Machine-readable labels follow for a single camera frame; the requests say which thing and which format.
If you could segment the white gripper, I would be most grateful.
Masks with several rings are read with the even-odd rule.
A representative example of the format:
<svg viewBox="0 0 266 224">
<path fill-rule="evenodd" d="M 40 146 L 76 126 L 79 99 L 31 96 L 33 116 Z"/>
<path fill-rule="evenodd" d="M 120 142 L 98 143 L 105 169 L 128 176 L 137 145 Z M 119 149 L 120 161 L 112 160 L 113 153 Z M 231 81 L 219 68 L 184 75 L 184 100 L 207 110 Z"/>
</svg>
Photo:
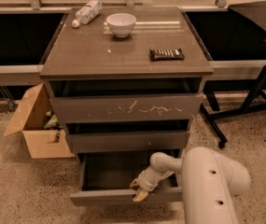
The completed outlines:
<svg viewBox="0 0 266 224">
<path fill-rule="evenodd" d="M 160 181 L 168 178 L 172 174 L 172 171 L 155 170 L 153 167 L 148 166 L 148 168 L 142 171 L 130 184 L 131 189 L 137 189 L 133 201 L 136 203 L 142 202 L 148 196 L 148 193 L 158 186 Z"/>
</svg>

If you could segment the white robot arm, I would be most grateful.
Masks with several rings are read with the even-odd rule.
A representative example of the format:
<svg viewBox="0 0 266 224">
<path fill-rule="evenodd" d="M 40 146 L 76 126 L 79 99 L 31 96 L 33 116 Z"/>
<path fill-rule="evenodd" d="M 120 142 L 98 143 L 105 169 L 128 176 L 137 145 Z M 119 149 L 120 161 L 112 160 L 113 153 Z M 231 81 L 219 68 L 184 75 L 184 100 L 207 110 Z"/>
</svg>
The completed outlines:
<svg viewBox="0 0 266 224">
<path fill-rule="evenodd" d="M 133 180 L 133 199 L 143 201 L 160 181 L 181 176 L 186 224 L 239 224 L 232 198 L 251 186 L 247 169 L 210 148 L 195 147 L 183 157 L 162 152 L 151 155 L 149 166 Z"/>
</svg>

